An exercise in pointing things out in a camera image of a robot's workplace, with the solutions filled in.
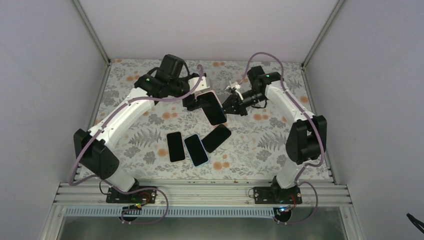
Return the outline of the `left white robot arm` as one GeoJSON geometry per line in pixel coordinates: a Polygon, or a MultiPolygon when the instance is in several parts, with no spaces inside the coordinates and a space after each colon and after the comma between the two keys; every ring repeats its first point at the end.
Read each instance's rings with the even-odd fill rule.
{"type": "Polygon", "coordinates": [[[180,57],[166,54],[160,66],[140,76],[127,97],[102,121],[89,130],[78,129],[73,135],[76,160],[67,183],[77,186],[98,177],[119,192],[124,201],[131,203],[139,197],[138,181],[121,166],[112,149],[124,132],[159,102],[188,100],[204,90],[207,79],[202,64],[197,72],[181,77],[187,63],[180,57]]]}

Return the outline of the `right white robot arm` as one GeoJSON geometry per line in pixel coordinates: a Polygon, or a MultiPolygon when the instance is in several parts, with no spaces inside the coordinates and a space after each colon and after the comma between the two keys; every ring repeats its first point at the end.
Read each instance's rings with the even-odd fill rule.
{"type": "Polygon", "coordinates": [[[304,107],[284,81],[283,73],[265,73],[261,66],[246,72],[251,89],[242,93],[240,84],[232,82],[226,87],[230,93],[222,104],[224,113],[247,115],[247,108],[262,101],[271,102],[291,125],[285,143],[289,162],[285,163],[272,180],[271,198],[278,204],[290,197],[290,190],[299,185],[299,178],[308,168],[323,164],[327,141],[327,120],[304,107]]]}

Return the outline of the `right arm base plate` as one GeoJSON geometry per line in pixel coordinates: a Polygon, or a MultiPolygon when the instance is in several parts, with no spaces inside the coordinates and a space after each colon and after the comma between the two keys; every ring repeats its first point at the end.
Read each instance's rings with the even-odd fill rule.
{"type": "Polygon", "coordinates": [[[298,186],[280,188],[277,186],[256,186],[253,188],[253,199],[256,205],[289,205],[302,204],[302,194],[298,186]]]}

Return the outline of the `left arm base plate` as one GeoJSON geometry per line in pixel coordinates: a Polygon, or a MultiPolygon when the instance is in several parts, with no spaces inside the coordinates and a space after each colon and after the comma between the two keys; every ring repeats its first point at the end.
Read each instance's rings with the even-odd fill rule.
{"type": "Polygon", "coordinates": [[[131,194],[122,194],[116,189],[110,187],[105,201],[108,204],[154,204],[156,195],[157,191],[153,189],[138,191],[131,194]]]}

